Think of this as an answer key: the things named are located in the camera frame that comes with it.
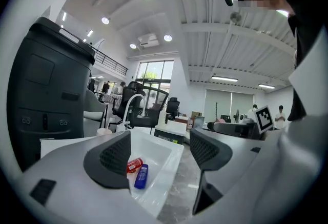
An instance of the air conditioner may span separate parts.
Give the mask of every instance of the air conditioner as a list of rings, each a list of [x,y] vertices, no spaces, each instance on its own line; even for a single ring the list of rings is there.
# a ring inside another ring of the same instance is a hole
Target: air conditioner
[[[138,37],[138,40],[140,41],[140,46],[147,48],[147,47],[153,47],[158,46],[159,42],[157,40],[157,37],[155,34],[150,33],[143,36]]]

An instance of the railing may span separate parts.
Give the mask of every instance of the railing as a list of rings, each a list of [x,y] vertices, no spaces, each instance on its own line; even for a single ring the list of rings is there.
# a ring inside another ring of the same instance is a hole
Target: railing
[[[98,51],[94,47],[92,47],[92,49],[96,51],[96,59],[95,59],[96,62],[101,63],[104,66],[108,67],[109,69],[112,69],[122,75],[127,74],[128,68],[119,64],[117,61],[113,60],[112,58],[106,56],[104,53]]]

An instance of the recessed light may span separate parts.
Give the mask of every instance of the recessed light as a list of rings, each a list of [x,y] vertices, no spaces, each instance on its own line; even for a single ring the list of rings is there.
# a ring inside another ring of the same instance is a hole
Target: recessed light
[[[102,23],[105,24],[105,25],[109,24],[109,20],[108,20],[108,18],[106,18],[106,17],[103,17],[103,18],[101,19],[101,21],[102,21]]]
[[[284,10],[276,10],[278,13],[281,13],[283,16],[288,17],[289,13]]]
[[[275,89],[275,87],[273,86],[268,86],[268,85],[263,85],[263,84],[259,84],[259,87],[264,87],[264,88],[269,88],[269,89]]]
[[[164,36],[164,40],[167,41],[167,42],[170,42],[170,41],[172,41],[172,36],[167,34],[167,35]]]
[[[220,77],[220,76],[212,76],[212,79],[215,79],[215,80],[224,80],[224,81],[231,81],[231,82],[237,82],[238,79],[235,79],[235,78],[227,78],[227,77]]]

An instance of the red bottle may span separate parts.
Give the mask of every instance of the red bottle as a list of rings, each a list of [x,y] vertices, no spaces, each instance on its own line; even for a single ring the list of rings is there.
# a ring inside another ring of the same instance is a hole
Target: red bottle
[[[141,157],[138,157],[132,161],[128,162],[128,173],[133,173],[137,168],[140,168],[144,162],[142,161]]]

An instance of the gray floor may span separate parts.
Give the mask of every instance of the gray floor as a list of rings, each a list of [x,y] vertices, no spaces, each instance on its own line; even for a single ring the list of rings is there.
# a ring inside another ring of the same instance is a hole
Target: gray floor
[[[198,191],[200,169],[190,152],[189,145],[183,145],[184,151],[174,182],[157,218],[165,224],[178,223],[191,218]]]

